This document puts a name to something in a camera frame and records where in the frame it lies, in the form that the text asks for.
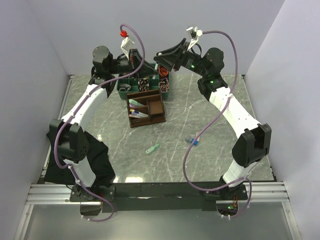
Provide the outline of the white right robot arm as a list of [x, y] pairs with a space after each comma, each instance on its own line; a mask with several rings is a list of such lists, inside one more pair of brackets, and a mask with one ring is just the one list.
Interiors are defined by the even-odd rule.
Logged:
[[179, 44], [158, 52], [153, 58], [167, 70], [178, 71], [184, 67], [201, 78], [197, 81], [199, 92], [219, 110], [232, 127], [237, 141], [232, 148], [233, 161], [220, 178], [219, 191], [224, 199], [231, 199], [251, 169], [269, 154], [271, 127], [261, 124], [240, 104], [221, 75], [224, 68], [224, 53], [212, 47], [204, 55], [189, 50], [189, 42], [183, 39]]

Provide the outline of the blue grey glue stick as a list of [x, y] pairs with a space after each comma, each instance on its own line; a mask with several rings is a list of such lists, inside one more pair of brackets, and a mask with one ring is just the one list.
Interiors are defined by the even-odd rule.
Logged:
[[194, 146], [197, 146], [199, 144], [199, 141], [198, 140], [195, 140], [193, 137], [191, 137], [190, 135], [186, 136], [185, 137], [185, 141], [187, 143], [193, 143]]

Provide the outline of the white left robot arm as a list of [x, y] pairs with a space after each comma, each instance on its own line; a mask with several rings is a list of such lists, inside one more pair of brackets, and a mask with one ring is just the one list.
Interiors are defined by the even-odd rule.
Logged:
[[91, 77], [84, 94], [66, 115], [50, 122], [48, 132], [56, 165], [71, 171], [88, 201], [100, 195], [100, 188], [94, 185], [96, 175], [89, 164], [89, 142], [85, 135], [92, 115], [111, 95], [118, 80], [156, 74], [154, 67], [144, 60], [145, 54], [136, 48], [130, 49], [128, 55], [114, 58], [110, 50], [101, 45], [93, 50], [92, 56]]

